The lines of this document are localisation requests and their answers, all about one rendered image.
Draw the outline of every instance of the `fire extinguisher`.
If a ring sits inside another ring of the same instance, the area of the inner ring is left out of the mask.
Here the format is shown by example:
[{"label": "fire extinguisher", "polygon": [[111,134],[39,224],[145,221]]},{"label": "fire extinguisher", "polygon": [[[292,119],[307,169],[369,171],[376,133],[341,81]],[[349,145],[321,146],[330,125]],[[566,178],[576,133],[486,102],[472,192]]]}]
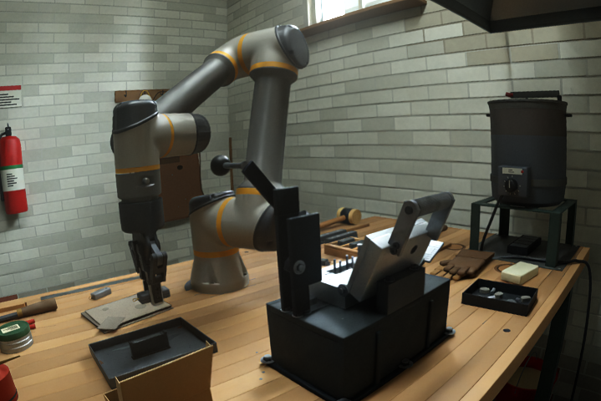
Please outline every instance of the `fire extinguisher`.
[{"label": "fire extinguisher", "polygon": [[28,210],[23,182],[22,143],[10,126],[0,134],[0,194],[6,213],[16,215]]}]

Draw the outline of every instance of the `leather glove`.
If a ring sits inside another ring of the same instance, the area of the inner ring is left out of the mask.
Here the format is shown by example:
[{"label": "leather glove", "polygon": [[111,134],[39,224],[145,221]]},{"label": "leather glove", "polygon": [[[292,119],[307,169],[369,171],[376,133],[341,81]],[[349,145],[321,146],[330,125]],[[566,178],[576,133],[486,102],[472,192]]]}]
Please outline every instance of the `leather glove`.
[{"label": "leather glove", "polygon": [[494,252],[463,250],[454,259],[441,261],[443,270],[452,280],[475,277],[476,274],[494,257]]}]

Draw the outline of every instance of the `window sill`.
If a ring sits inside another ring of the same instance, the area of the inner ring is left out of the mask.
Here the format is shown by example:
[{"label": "window sill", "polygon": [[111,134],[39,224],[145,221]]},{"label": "window sill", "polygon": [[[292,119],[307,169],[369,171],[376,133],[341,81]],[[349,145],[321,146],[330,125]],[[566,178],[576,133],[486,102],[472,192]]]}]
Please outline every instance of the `window sill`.
[{"label": "window sill", "polygon": [[368,8],[346,13],[340,17],[315,23],[300,29],[305,38],[316,35],[334,28],[340,28],[351,23],[357,23],[365,19],[380,17],[382,15],[396,13],[398,11],[417,8],[427,4],[426,0],[392,0],[391,2],[376,4]]}]

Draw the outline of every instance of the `orange stripe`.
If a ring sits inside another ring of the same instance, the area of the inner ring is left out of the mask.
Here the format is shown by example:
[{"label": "orange stripe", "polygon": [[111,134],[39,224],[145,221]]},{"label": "orange stripe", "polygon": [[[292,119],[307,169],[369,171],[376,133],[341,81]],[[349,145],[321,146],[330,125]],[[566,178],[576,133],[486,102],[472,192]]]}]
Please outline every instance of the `orange stripe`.
[{"label": "orange stripe", "polygon": [[195,256],[195,257],[201,257],[203,259],[214,259],[216,257],[224,257],[224,256],[235,255],[239,251],[240,251],[239,248],[227,249],[226,251],[221,251],[221,252],[199,252],[199,251],[193,251],[193,256]]},{"label": "orange stripe", "polygon": [[255,188],[238,188],[236,195],[260,195],[260,192]]},{"label": "orange stripe", "polygon": [[144,165],[142,167],[130,167],[129,169],[115,169],[116,174],[141,173],[142,171],[159,170],[160,165]]},{"label": "orange stripe", "polygon": [[173,129],[173,123],[171,122],[171,119],[169,118],[169,116],[166,114],[163,114],[163,116],[166,117],[166,119],[169,121],[169,125],[171,126],[171,143],[169,144],[169,149],[162,156],[162,157],[166,157],[171,152],[171,149],[173,149],[173,142],[176,141],[176,131],[175,131],[175,129]]},{"label": "orange stripe", "polygon": [[233,64],[233,69],[236,70],[236,76],[233,78],[233,80],[235,81],[237,79],[237,63],[236,60],[233,59],[233,57],[231,57],[231,55],[229,53],[224,53],[221,50],[216,50],[215,52],[212,52],[211,54],[221,54],[222,56],[226,57],[229,59],[229,61],[231,62],[231,64]]},{"label": "orange stripe", "polygon": [[247,68],[247,65],[244,63],[244,59],[242,58],[242,41],[244,40],[245,36],[247,36],[246,33],[240,37],[240,41],[237,43],[237,61],[240,62],[240,67],[242,67],[242,71],[249,74],[249,69]]},{"label": "orange stripe", "polygon": [[280,63],[279,61],[263,61],[261,63],[255,63],[251,66],[251,70],[249,71],[249,73],[251,73],[254,69],[261,69],[263,67],[276,67],[278,69],[288,69],[289,71],[298,74],[297,68],[293,67],[291,64]]},{"label": "orange stripe", "polygon": [[226,198],[222,204],[220,205],[220,210],[217,211],[217,215],[216,215],[216,231],[217,231],[217,236],[220,238],[220,242],[223,243],[225,246],[230,246],[227,242],[227,240],[224,239],[224,235],[222,234],[222,213],[224,213],[224,208],[227,207],[227,204],[229,203],[229,201],[236,199],[234,197],[231,198]]}]

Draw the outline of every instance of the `cardboard box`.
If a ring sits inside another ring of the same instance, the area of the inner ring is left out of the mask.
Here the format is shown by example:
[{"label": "cardboard box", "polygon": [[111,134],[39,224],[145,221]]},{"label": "cardboard box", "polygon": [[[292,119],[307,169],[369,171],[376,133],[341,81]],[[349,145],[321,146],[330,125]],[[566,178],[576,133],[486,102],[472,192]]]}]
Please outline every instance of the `cardboard box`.
[{"label": "cardboard box", "polygon": [[165,363],[121,382],[117,389],[104,394],[105,401],[195,400],[213,401],[211,361],[213,346]]}]

